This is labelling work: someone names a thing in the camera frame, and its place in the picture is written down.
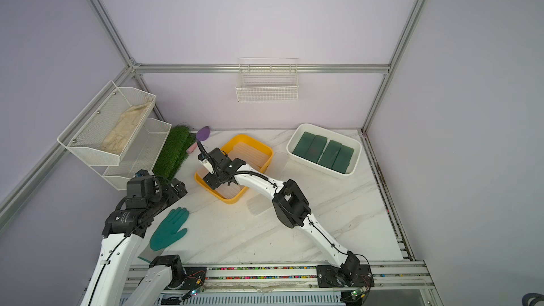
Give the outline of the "clear pencil case front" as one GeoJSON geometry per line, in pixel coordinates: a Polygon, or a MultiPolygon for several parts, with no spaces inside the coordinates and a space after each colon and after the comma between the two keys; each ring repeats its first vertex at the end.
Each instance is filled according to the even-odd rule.
{"type": "Polygon", "coordinates": [[[242,190],[242,187],[235,183],[230,184],[222,184],[220,185],[216,191],[219,195],[221,195],[224,199],[229,200],[235,198],[240,191],[242,190]]]}

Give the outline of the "beige cloth in shelf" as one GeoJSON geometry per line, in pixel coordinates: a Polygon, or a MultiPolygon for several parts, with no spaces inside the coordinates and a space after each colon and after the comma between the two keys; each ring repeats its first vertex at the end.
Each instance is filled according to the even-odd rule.
{"type": "Polygon", "coordinates": [[[101,143],[100,150],[111,154],[121,155],[123,150],[127,147],[137,126],[143,119],[144,113],[147,111],[150,104],[151,103],[148,102],[142,105],[131,106],[124,111],[120,115],[114,128],[107,134],[101,143]]]}

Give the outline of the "clear ribbed pencil case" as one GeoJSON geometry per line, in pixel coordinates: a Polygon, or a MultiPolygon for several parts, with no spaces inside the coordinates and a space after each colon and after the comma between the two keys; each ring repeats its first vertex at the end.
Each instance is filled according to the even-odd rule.
{"type": "Polygon", "coordinates": [[[270,199],[255,195],[247,201],[246,206],[251,215],[258,216],[272,208],[273,204],[270,199]]]}
{"type": "Polygon", "coordinates": [[[245,161],[256,170],[260,170],[270,158],[269,155],[246,143],[237,143],[231,153],[235,158],[245,161]]]}

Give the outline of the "purple pink toy shovel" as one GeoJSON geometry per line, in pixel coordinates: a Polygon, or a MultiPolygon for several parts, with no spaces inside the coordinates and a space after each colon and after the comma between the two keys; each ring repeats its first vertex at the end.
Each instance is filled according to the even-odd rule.
{"type": "Polygon", "coordinates": [[[191,154],[197,147],[198,142],[206,141],[211,134],[211,129],[209,126],[201,128],[195,135],[195,142],[187,149],[186,153],[191,154]]]}

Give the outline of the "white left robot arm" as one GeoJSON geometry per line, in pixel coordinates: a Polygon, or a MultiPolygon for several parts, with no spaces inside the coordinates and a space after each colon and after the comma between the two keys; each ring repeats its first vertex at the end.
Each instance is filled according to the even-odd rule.
{"type": "MultiPolygon", "coordinates": [[[[154,218],[187,194],[178,179],[168,180],[141,169],[126,184],[126,197],[108,216],[101,251],[82,305],[119,305],[138,248],[154,218]]],[[[184,284],[179,255],[157,256],[126,305],[153,305],[165,289],[184,284]]]]}

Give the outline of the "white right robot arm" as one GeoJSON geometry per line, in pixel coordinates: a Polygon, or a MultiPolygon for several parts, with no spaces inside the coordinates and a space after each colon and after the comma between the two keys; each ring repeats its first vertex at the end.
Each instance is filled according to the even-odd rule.
{"type": "Polygon", "coordinates": [[[373,273],[368,259],[360,261],[323,228],[313,214],[299,185],[289,179],[280,181],[254,170],[246,161],[231,159],[215,148],[207,152],[197,143],[201,154],[198,160],[208,170],[203,181],[212,189],[223,184],[237,184],[253,189],[271,202],[278,220],[287,228],[305,233],[327,255],[328,263],[316,266],[318,286],[321,288],[374,287],[373,273]]]}

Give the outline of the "green rubber glove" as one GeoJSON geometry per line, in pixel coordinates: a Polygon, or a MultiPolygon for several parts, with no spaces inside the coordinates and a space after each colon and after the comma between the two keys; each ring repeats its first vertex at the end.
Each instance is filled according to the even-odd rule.
{"type": "Polygon", "coordinates": [[[189,215],[190,212],[186,208],[171,210],[152,235],[150,249],[160,251],[182,239],[188,232],[188,229],[184,228],[184,224],[189,215]]]}

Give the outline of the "green artificial grass roll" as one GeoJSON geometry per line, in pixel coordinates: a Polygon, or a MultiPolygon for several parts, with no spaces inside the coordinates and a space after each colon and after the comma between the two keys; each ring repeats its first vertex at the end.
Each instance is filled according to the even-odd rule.
{"type": "Polygon", "coordinates": [[[173,127],[154,165],[153,173],[163,179],[173,179],[187,159],[187,150],[195,140],[196,135],[188,126],[173,127]]]}

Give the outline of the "yellow plastic storage box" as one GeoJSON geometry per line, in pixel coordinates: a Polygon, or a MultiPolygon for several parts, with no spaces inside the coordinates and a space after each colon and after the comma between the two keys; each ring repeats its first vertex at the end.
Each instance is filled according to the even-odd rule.
{"type": "MultiPolygon", "coordinates": [[[[268,145],[255,140],[248,135],[239,134],[233,137],[220,148],[231,160],[240,158],[246,161],[254,170],[264,174],[274,156],[274,151],[268,145]]],[[[212,190],[203,180],[209,171],[200,166],[194,175],[195,181],[208,193],[212,194],[226,204],[234,204],[248,190],[245,186],[236,184],[222,184],[219,188],[212,190]]]]}

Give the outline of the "green pencil case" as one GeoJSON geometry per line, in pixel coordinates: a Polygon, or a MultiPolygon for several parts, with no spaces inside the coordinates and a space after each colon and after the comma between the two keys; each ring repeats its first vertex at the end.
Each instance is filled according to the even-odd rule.
{"type": "Polygon", "coordinates": [[[340,174],[347,173],[347,169],[349,168],[353,154],[354,154],[353,148],[347,147],[345,145],[341,146],[331,169],[340,174]]]}
{"type": "Polygon", "coordinates": [[[304,132],[298,141],[297,145],[295,146],[292,153],[298,157],[304,158],[310,149],[311,144],[313,143],[313,140],[315,138],[315,134],[304,132]]]}
{"type": "Polygon", "coordinates": [[[304,158],[307,161],[318,163],[326,145],[327,145],[327,138],[321,135],[316,135],[313,140],[313,143],[310,146],[310,149],[308,150],[304,158]]]}
{"type": "Polygon", "coordinates": [[[336,158],[341,150],[342,144],[337,141],[330,140],[327,147],[323,151],[323,154],[318,161],[318,164],[322,167],[331,169],[336,161],[336,158]]]}

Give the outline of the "white plastic storage box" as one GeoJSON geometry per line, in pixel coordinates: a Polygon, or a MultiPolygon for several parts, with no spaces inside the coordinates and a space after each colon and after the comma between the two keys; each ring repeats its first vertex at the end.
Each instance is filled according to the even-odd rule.
{"type": "Polygon", "coordinates": [[[291,160],[331,177],[344,179],[354,175],[362,153],[362,144],[349,136],[303,123],[286,146],[291,160]]]}

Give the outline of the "white mesh wall shelf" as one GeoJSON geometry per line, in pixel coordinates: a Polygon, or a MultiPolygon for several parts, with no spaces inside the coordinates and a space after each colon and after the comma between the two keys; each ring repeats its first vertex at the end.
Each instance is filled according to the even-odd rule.
{"type": "Polygon", "coordinates": [[[58,143],[118,191],[151,171],[171,124],[152,117],[157,97],[109,82],[58,136],[58,143]]]}

